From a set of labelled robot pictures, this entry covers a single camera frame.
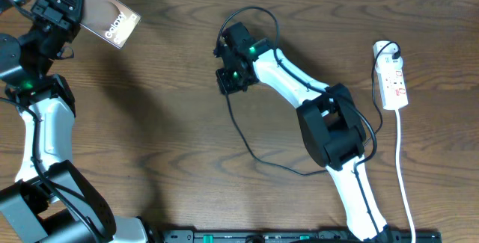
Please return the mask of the white USB charger plug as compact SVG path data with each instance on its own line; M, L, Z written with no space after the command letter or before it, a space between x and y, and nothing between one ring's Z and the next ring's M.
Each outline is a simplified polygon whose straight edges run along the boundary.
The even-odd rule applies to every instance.
M401 70L403 59L396 43L386 43L376 50L374 69L377 73L387 70Z

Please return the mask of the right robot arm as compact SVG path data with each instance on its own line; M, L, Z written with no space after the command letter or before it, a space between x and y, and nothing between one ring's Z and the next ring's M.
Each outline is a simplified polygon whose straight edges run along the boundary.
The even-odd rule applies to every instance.
M313 79L272 41L257 40L237 22L222 28L214 54L224 66L216 76L228 96L258 82L276 90L295 109L308 154L332 177L350 232L361 241L385 238L388 226L367 178L364 141L369 126L342 84Z

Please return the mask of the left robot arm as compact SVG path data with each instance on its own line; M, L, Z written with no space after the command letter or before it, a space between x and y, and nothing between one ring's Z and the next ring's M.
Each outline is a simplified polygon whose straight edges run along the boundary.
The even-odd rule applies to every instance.
M73 165L74 95L54 61L82 28L123 47L140 16L118 0L1 0L32 23L20 36L1 36L3 101L25 124L22 164L14 183L1 191L1 213L23 242L157 242L140 217L115 215Z

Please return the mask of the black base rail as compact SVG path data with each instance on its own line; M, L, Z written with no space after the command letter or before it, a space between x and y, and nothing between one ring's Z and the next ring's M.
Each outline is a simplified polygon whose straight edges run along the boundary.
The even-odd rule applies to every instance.
M379 239L357 239L347 230L317 231L276 231L276 232L232 232L232 231L192 231L169 230L162 232L163 242L169 243L287 243L287 242L412 242L410 233L397 230L385 231ZM417 243L441 243L438 232L419 232L415 236Z

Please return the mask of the white power strip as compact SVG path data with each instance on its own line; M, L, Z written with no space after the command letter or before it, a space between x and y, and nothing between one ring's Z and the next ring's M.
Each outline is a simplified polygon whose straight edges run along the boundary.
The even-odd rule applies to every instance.
M375 58L376 50L386 43L395 43L388 40L380 40L373 45L373 55ZM377 73L379 80L379 89L382 100L382 107L385 110L395 111L409 104L406 85L401 70L387 70Z

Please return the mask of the Samsung Galaxy smartphone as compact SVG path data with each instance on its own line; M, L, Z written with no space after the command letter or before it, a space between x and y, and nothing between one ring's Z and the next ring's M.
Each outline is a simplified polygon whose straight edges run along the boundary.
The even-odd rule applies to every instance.
M121 49L141 16L118 0L84 0L80 25Z

